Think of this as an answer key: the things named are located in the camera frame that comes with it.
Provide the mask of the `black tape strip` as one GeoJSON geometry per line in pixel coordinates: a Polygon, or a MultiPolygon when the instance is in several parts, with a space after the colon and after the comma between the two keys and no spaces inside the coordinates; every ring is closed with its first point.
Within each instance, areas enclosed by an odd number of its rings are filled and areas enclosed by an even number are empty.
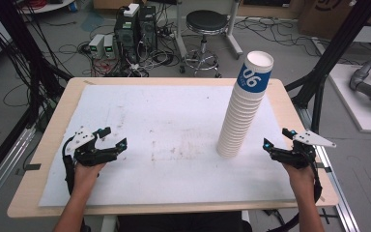
{"type": "Polygon", "coordinates": [[[18,168],[17,171],[15,172],[15,175],[23,176],[27,171],[39,170],[40,168],[41,168],[40,163],[26,164],[25,166],[18,168]]]}

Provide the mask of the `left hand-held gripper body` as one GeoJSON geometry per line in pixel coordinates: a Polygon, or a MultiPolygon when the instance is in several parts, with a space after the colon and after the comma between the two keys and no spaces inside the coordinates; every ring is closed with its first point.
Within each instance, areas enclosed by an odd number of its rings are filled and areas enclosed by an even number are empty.
{"type": "Polygon", "coordinates": [[[96,147],[97,138],[93,131],[81,126],[80,129],[65,142],[65,154],[73,154],[73,158],[84,166],[94,166],[116,160],[118,156],[107,149],[96,147]]]}

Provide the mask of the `person's dark clothing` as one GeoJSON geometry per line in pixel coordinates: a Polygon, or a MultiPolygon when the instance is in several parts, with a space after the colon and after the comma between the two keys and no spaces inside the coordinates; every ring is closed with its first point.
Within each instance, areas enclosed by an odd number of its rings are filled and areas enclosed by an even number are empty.
{"type": "Polygon", "coordinates": [[[252,232],[240,211],[118,217],[118,232],[252,232]]]}

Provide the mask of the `white box on tower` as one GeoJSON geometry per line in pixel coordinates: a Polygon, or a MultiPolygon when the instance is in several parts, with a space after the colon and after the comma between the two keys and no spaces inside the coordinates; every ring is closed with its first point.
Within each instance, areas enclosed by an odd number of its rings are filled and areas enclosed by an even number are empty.
{"type": "Polygon", "coordinates": [[[124,16],[133,17],[139,11],[140,6],[135,3],[130,3],[128,8],[124,10],[124,16]]]}

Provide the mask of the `aluminium rail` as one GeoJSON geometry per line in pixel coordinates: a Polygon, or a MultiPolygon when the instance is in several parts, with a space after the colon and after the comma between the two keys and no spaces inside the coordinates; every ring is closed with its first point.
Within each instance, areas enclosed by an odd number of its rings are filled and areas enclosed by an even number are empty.
{"type": "Polygon", "coordinates": [[[6,180],[9,178],[20,158],[33,140],[35,133],[35,126],[29,129],[23,129],[19,135],[14,136],[9,148],[3,152],[4,157],[0,162],[0,188],[3,187],[6,180]]]}
{"type": "Polygon", "coordinates": [[[329,160],[326,147],[322,145],[316,145],[315,149],[319,160],[324,165],[329,183],[331,184],[331,187],[338,198],[338,203],[334,205],[333,208],[339,218],[341,228],[344,232],[360,232],[357,221],[340,185],[339,179],[337,178],[335,170],[329,160]]]}

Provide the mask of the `wooden table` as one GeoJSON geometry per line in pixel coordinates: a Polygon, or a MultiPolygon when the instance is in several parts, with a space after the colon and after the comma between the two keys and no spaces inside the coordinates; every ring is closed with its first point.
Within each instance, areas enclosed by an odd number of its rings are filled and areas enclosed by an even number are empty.
{"type": "MultiPolygon", "coordinates": [[[[232,78],[169,78],[169,77],[76,77],[66,87],[32,161],[40,163],[39,170],[28,171],[14,195],[7,211],[11,218],[41,218],[59,216],[70,198],[65,181],[66,172],[62,160],[64,133],[76,110],[82,92],[90,85],[152,85],[152,86],[229,86],[233,90],[232,78]]],[[[285,91],[282,82],[271,79],[264,99],[268,99],[275,119],[281,131],[283,128],[303,131],[300,118],[285,91]]],[[[288,138],[283,136],[284,149],[291,146],[288,138]]],[[[196,203],[170,205],[134,205],[134,206],[91,206],[87,203],[89,215],[133,215],[163,214],[185,212],[214,212],[253,209],[294,208],[295,197],[291,201],[261,202],[226,202],[196,203]]]]}

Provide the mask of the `black round stool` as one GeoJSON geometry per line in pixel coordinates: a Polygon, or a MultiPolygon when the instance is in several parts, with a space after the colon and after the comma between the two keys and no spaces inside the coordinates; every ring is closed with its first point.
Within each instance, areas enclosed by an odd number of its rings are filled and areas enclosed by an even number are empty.
{"type": "Polygon", "coordinates": [[[187,51],[184,56],[184,63],[180,66],[180,71],[185,71],[185,66],[194,70],[194,74],[200,71],[215,70],[215,77],[220,78],[218,71],[218,57],[214,52],[207,49],[207,37],[220,35],[225,32],[227,26],[227,16],[209,10],[198,10],[186,16],[186,27],[194,33],[202,36],[200,46],[197,49],[187,51]]]}

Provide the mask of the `person's left hand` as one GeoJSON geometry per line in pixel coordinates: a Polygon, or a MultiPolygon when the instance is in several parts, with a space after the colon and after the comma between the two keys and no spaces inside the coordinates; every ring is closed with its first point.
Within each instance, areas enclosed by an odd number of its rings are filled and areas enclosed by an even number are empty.
{"type": "Polygon", "coordinates": [[[94,166],[84,166],[78,163],[75,167],[73,189],[79,192],[90,192],[104,167],[104,163],[94,166]]]}

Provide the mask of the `black metal frame post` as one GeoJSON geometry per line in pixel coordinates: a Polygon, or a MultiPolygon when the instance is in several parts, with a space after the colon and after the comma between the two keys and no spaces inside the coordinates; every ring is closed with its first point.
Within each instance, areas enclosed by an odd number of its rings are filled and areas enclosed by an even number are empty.
{"type": "Polygon", "coordinates": [[[314,99],[310,119],[310,129],[313,132],[318,133],[320,129],[323,95],[328,75],[370,17],[371,0],[357,0],[311,72],[285,86],[287,92],[300,87],[299,92],[291,98],[294,107],[300,112],[305,111],[310,100],[314,99]]]}

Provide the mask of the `person's right hand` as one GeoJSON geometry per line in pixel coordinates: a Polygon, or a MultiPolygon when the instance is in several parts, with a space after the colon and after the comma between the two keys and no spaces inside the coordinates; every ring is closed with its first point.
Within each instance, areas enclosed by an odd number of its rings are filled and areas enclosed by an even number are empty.
{"type": "Polygon", "coordinates": [[[291,165],[284,164],[283,167],[288,173],[290,185],[294,192],[302,193],[313,190],[314,174],[309,166],[296,169],[291,165]]]}

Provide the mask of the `black computer tower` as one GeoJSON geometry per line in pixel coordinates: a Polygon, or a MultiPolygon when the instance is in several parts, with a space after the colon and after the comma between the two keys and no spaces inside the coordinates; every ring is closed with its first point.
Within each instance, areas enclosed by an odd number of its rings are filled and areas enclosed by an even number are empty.
{"type": "Polygon", "coordinates": [[[139,63],[142,52],[157,50],[156,7],[139,6],[139,11],[133,17],[124,16],[128,6],[121,7],[114,26],[120,59],[129,64],[139,63]]]}

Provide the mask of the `grey power supply unit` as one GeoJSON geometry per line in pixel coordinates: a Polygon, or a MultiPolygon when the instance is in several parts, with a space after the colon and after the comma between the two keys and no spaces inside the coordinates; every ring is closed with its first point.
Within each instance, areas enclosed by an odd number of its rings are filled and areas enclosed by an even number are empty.
{"type": "Polygon", "coordinates": [[[89,48],[94,59],[100,59],[104,54],[104,35],[97,34],[89,42],[89,48]]]}
{"type": "Polygon", "coordinates": [[[105,35],[104,36],[104,53],[107,59],[114,59],[115,58],[115,44],[112,35],[105,35]]]}

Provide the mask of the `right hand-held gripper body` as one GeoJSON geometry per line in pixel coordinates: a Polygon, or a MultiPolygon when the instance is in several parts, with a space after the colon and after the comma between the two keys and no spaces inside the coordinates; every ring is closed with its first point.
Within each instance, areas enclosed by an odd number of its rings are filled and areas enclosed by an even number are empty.
{"type": "Polygon", "coordinates": [[[285,150],[274,146],[277,154],[275,156],[270,156],[271,159],[300,169],[315,162],[316,152],[314,147],[316,145],[336,147],[334,142],[323,138],[321,135],[311,130],[298,132],[292,142],[293,147],[291,150],[285,150]]]}

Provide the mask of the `cardboard box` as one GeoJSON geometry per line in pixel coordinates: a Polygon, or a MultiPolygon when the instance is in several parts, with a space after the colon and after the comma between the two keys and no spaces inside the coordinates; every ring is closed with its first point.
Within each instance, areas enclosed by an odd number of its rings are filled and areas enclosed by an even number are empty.
{"type": "Polygon", "coordinates": [[[348,17],[351,28],[364,18],[371,24],[371,0],[303,0],[298,19],[299,33],[306,36],[332,39],[348,17]]]}

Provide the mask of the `stack of white paper cups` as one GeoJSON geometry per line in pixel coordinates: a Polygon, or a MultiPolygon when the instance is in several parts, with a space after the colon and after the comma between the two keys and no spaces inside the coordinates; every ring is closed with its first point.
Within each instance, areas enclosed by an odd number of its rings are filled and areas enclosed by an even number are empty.
{"type": "Polygon", "coordinates": [[[231,158],[238,154],[265,96],[273,68],[273,58],[265,51],[250,51],[234,84],[219,139],[218,154],[231,158]]]}

